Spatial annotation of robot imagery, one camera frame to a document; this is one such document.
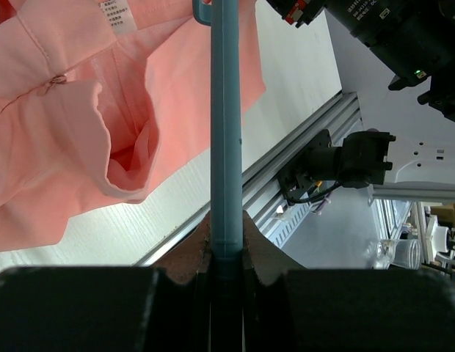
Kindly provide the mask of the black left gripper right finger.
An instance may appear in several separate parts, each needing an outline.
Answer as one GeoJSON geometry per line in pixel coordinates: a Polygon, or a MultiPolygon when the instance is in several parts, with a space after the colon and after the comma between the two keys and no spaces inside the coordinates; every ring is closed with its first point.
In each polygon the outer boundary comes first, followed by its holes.
{"type": "Polygon", "coordinates": [[[308,269],[244,222],[248,351],[455,351],[455,285],[430,270],[308,269]]]}

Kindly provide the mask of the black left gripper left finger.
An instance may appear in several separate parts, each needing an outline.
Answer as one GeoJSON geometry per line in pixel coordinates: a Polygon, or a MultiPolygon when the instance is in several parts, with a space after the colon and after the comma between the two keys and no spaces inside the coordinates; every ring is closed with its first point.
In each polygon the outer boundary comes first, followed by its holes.
{"type": "Polygon", "coordinates": [[[150,266],[0,273],[0,351],[207,351],[210,220],[150,266]]]}

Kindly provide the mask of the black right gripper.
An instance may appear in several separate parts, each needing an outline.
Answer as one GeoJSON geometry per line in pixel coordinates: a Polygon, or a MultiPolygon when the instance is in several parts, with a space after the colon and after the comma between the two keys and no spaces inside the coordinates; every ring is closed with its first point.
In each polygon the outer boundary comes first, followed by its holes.
{"type": "Polygon", "coordinates": [[[269,5],[296,28],[327,10],[393,72],[390,91],[430,80],[419,104],[455,122],[455,1],[276,0],[269,5]]]}

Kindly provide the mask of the pink skirt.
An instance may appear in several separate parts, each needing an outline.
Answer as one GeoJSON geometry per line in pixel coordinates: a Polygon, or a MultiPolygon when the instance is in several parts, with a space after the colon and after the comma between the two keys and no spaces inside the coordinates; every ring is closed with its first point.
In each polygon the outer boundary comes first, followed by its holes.
{"type": "Polygon", "coordinates": [[[0,1],[0,252],[139,203],[210,144],[190,1],[0,1]]]}

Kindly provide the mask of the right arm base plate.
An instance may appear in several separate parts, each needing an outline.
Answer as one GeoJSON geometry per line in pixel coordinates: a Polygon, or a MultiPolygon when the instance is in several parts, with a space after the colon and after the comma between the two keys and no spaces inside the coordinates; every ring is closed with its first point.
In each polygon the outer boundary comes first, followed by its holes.
{"type": "Polygon", "coordinates": [[[289,205],[322,201],[335,189],[382,185],[393,164],[387,160],[396,137],[388,132],[358,131],[332,145],[327,129],[316,134],[278,173],[289,205]]]}

